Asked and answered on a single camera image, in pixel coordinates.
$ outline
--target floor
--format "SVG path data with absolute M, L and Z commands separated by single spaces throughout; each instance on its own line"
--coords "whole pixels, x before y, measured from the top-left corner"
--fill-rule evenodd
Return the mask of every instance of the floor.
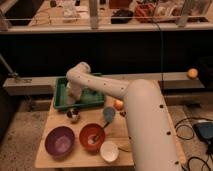
M 39 110 L 43 111 L 26 111 L 23 106 L 15 114 L 5 138 L 0 146 L 0 171 L 53 171 L 54 169 L 36 169 L 34 168 L 34 161 L 36 151 L 38 149 L 41 134 L 47 118 L 48 106 L 43 106 Z M 189 116 L 192 113 L 187 112 L 183 106 L 169 106 L 174 123 Z M 213 119 L 213 106 L 202 106 L 202 116 Z M 190 136 L 191 132 L 186 127 L 178 131 L 180 136 Z M 205 155 L 206 146 L 201 143 L 197 137 L 192 140 L 180 140 L 183 146 L 186 157 L 199 156 L 204 160 L 207 159 Z M 211 160 L 208 161 L 211 169 L 213 164 Z M 192 171 L 200 171 L 202 163 L 194 160 L 191 162 Z M 115 168 L 101 168 L 101 169 L 69 169 L 69 170 L 115 170 Z M 129 171 L 133 168 L 118 168 L 116 171 Z

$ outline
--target wooden table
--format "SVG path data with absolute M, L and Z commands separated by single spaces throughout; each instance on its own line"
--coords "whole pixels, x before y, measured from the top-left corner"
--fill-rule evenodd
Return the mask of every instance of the wooden table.
M 63 7 L 60 6 L 61 0 L 56 0 L 57 6 L 50 7 L 50 1 L 44 0 L 35 16 L 32 18 L 28 26 L 89 26 L 89 1 L 82 0 L 81 6 L 88 7 L 88 18 L 80 17 L 80 13 L 77 19 L 64 18 Z
M 111 97 L 106 98 L 105 106 L 112 106 L 114 99 Z M 99 155 L 90 154 L 81 146 L 78 136 L 80 130 L 88 123 L 97 123 L 104 125 L 104 119 L 102 114 L 103 108 L 95 108 L 89 110 L 80 111 L 80 117 L 78 123 L 71 124 L 70 119 L 64 113 L 59 113 L 51 105 L 47 122 L 44 128 L 44 132 L 41 138 L 40 146 L 36 156 L 35 167 L 36 168 L 83 168 L 83 167 L 103 167 L 103 166 L 133 166 L 133 159 L 131 152 L 120 151 L 119 158 L 113 164 L 107 164 Z M 64 160 L 54 160 L 45 150 L 44 142 L 48 133 L 57 126 L 68 126 L 73 129 L 75 133 L 75 146 L 70 155 Z M 119 112 L 113 122 L 105 129 L 106 140 L 115 142 L 118 147 L 130 149 L 128 132 L 126 128 L 125 118 L 122 117 Z M 180 142 L 176 139 L 177 151 L 181 163 L 186 162 L 185 155 L 183 153 Z

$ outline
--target orange bowl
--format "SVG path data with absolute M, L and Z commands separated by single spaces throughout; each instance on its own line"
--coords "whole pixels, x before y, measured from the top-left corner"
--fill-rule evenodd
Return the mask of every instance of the orange bowl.
M 80 132 L 79 140 L 81 145 L 90 152 L 98 152 L 105 140 L 105 132 L 103 130 L 99 138 L 94 142 L 93 138 L 100 133 L 102 127 L 98 124 L 91 123 L 84 126 Z

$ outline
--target tray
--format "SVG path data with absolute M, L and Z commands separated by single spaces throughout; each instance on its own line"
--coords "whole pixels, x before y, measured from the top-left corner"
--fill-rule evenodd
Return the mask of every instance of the tray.
M 67 104 L 67 79 L 66 77 L 59 77 L 56 79 L 56 89 L 54 93 L 54 103 L 53 107 L 60 111 L 65 111 L 70 108 L 88 108 L 103 106 L 105 101 L 105 96 L 103 93 L 98 91 L 90 90 L 85 87 L 83 89 L 81 98 L 75 104 Z

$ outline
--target spoon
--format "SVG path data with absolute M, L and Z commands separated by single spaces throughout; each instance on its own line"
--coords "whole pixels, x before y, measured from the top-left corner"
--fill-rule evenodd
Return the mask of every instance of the spoon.
M 107 122 L 99 131 L 98 133 L 92 138 L 93 140 L 93 143 L 95 143 L 99 138 L 100 136 L 103 134 L 104 132 L 104 129 L 110 124 L 110 122 Z

